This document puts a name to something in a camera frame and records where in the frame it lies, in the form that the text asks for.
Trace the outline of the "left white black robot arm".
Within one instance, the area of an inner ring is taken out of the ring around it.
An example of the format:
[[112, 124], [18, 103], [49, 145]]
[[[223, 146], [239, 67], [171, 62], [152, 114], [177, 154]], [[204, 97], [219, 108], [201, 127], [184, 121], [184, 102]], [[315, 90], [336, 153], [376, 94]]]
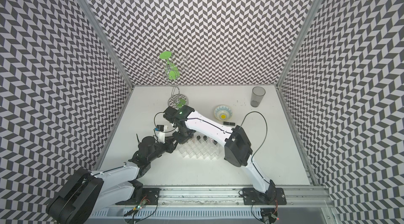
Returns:
[[142, 178], [151, 162], [165, 153], [172, 153], [178, 143], [174, 137], [158, 142], [145, 137], [138, 142], [132, 158], [117, 168], [89, 171], [80, 168], [49, 200], [46, 213], [59, 224], [83, 224], [95, 212], [122, 201], [130, 200], [142, 185]]

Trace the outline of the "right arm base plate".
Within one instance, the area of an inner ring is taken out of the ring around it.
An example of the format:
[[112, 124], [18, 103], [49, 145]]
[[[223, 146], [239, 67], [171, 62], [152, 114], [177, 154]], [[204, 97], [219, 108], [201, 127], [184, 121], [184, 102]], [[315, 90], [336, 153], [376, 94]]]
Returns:
[[286, 195], [283, 188], [275, 188], [269, 196], [265, 193], [259, 192], [254, 188], [243, 188], [241, 191], [241, 197], [244, 205], [287, 205]]

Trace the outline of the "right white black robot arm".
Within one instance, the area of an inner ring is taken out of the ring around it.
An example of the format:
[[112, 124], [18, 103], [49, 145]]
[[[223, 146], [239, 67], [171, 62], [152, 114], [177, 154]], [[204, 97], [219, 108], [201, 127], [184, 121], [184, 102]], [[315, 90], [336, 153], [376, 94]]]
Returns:
[[232, 128], [220, 125], [189, 106], [180, 109], [168, 107], [163, 112], [163, 117], [176, 128], [173, 138], [177, 143], [180, 145], [187, 143], [196, 132], [216, 141], [224, 147], [225, 160], [241, 168], [257, 192], [264, 195], [270, 203], [276, 200], [276, 185], [271, 179], [266, 178], [256, 164], [251, 142], [242, 126]]

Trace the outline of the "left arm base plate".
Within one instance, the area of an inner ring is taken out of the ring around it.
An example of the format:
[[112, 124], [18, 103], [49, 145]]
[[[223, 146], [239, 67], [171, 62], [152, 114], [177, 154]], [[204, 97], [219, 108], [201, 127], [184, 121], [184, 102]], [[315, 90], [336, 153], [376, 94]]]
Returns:
[[158, 205], [161, 189], [157, 187], [135, 189], [129, 200], [125, 205], [136, 205], [142, 199], [148, 200], [148, 205]]

